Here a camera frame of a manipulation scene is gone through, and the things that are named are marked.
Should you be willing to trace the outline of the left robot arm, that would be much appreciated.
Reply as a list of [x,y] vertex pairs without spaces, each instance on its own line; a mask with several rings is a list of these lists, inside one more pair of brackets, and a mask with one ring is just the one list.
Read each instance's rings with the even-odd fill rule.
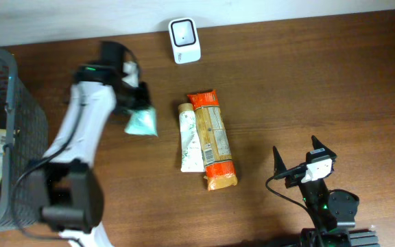
[[[93,172],[95,153],[112,113],[155,126],[140,74],[134,53],[114,41],[101,42],[98,59],[79,66],[56,138],[42,158],[30,161],[12,189],[10,215],[24,236],[71,246],[111,246],[102,223],[104,193]],[[21,223],[16,194],[23,185],[29,186],[32,211],[53,235],[34,234]]]

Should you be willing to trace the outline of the white barcode scanner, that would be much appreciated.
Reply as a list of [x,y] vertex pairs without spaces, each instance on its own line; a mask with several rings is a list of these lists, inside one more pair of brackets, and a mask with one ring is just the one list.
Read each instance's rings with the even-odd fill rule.
[[192,18],[174,19],[169,22],[168,30],[176,64],[196,62],[201,58],[200,40]]

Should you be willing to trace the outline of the white hair product tube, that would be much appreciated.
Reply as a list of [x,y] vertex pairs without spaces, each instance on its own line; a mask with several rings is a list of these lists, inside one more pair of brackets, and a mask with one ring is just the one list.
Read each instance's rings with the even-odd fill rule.
[[181,140],[181,172],[204,172],[202,148],[196,127],[193,105],[184,103],[178,106]]

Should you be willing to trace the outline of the teal snack pouch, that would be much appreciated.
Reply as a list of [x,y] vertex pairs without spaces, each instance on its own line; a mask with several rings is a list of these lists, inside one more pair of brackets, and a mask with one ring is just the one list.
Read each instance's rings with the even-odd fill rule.
[[156,109],[153,106],[134,110],[124,132],[132,135],[157,136]]

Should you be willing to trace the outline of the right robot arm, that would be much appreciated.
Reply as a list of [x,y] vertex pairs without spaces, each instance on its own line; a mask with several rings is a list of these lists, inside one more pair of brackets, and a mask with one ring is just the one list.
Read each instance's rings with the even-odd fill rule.
[[[286,168],[273,147],[274,175],[265,186],[274,195],[301,207],[311,218],[313,228],[302,229],[296,246],[350,246],[349,230],[355,227],[359,197],[343,189],[328,189],[325,178],[334,172],[337,155],[317,137],[311,140],[313,150],[306,153],[306,161],[291,169]],[[286,188],[299,188],[303,204],[270,188],[271,181],[280,179]]]

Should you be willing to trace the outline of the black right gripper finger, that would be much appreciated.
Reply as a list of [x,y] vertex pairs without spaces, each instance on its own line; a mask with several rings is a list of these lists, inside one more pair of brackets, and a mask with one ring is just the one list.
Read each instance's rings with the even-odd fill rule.
[[274,155],[274,174],[281,174],[287,171],[287,168],[283,162],[282,157],[280,156],[277,147],[273,147],[273,155]]
[[319,141],[319,139],[315,136],[315,135],[312,135],[311,136],[311,140],[312,140],[312,144],[313,144],[313,148],[315,149],[315,150],[318,150],[318,149],[324,149],[324,151],[330,156],[330,158],[332,159],[332,160],[335,160],[336,158],[337,158],[337,155],[336,155],[336,153],[334,153],[331,149],[329,149],[328,147],[326,147],[323,143],[321,143],[320,141]]

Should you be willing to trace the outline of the orange pasta packet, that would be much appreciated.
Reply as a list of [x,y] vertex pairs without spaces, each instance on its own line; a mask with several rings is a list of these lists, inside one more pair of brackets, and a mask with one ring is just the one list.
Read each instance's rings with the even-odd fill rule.
[[189,94],[188,98],[196,117],[208,190],[237,185],[235,164],[216,91]]

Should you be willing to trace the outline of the grey plastic mesh basket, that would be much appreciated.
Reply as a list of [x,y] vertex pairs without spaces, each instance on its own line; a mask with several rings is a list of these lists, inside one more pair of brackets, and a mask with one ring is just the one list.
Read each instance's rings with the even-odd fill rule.
[[0,182],[0,232],[16,228],[10,214],[11,194],[16,195],[18,222],[28,227],[37,221],[29,205],[26,185],[15,183],[28,163],[38,160],[48,148],[48,122],[44,110],[18,77],[14,56],[0,49],[0,129],[3,139],[2,179]]

